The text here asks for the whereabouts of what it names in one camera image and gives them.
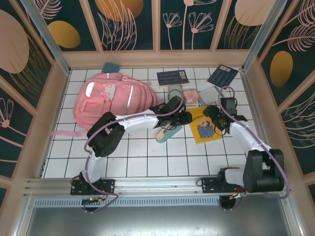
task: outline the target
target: metal vent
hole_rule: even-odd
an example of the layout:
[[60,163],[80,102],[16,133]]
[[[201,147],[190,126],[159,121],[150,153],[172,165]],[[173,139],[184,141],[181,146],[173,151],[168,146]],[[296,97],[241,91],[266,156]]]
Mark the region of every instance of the metal vent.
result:
[[[87,207],[103,206],[111,199],[104,202],[95,202]],[[34,207],[82,207],[83,198],[60,199],[37,199]],[[141,198],[118,198],[110,207],[166,207],[166,206],[207,206],[217,205],[218,196],[196,196],[196,197],[141,197]]]

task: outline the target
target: blue notebook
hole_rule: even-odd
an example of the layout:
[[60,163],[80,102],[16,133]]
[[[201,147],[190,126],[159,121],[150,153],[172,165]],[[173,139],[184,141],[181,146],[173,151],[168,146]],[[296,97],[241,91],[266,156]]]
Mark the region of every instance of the blue notebook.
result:
[[102,73],[118,73],[119,70],[120,70],[120,65],[107,62],[105,63],[102,69]]
[[233,68],[219,65],[207,82],[219,88],[229,86],[237,73],[238,71]]
[[158,72],[157,80],[160,89],[165,89],[169,85],[177,84],[180,84],[182,86],[189,85],[189,80],[187,79],[185,70]]

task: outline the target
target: pink backpack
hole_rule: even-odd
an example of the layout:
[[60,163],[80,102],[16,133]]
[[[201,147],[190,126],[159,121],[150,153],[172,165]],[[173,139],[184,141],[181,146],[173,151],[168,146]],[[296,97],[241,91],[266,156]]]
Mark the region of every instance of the pink backpack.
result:
[[157,98],[149,83],[103,73],[86,81],[74,105],[73,115],[79,126],[90,129],[105,113],[130,115],[155,106]]

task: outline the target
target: yellow book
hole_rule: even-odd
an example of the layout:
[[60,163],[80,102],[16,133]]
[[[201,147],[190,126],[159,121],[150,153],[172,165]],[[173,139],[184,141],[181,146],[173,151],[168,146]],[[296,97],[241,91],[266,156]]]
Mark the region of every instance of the yellow book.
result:
[[218,129],[216,130],[218,134],[215,133],[211,119],[202,113],[205,109],[206,106],[187,109],[192,115],[192,122],[189,125],[197,144],[222,138]]

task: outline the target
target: grid floor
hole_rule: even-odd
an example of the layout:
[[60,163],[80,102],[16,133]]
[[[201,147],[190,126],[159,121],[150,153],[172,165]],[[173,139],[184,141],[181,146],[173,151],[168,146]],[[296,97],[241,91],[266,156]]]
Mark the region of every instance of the grid floor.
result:
[[[215,68],[150,68],[121,69],[120,73],[141,81],[151,81],[152,89],[159,100],[167,99],[167,91],[159,89],[157,72],[184,69],[189,87],[201,92],[211,87],[207,78]],[[101,70],[73,70],[67,85],[60,110],[57,130],[80,131],[73,119],[73,107],[83,83],[100,73]],[[249,120],[254,132],[255,126],[244,92],[240,75],[231,83],[236,91],[238,113]],[[243,166],[246,156],[237,141],[229,134],[223,139],[196,144],[189,125],[165,143],[156,142],[157,129],[141,130],[125,134],[119,146],[108,158],[102,177],[166,177],[216,175],[220,168]],[[45,162],[43,178],[70,178],[83,169],[87,153],[83,151],[86,137],[55,136],[51,142]]]

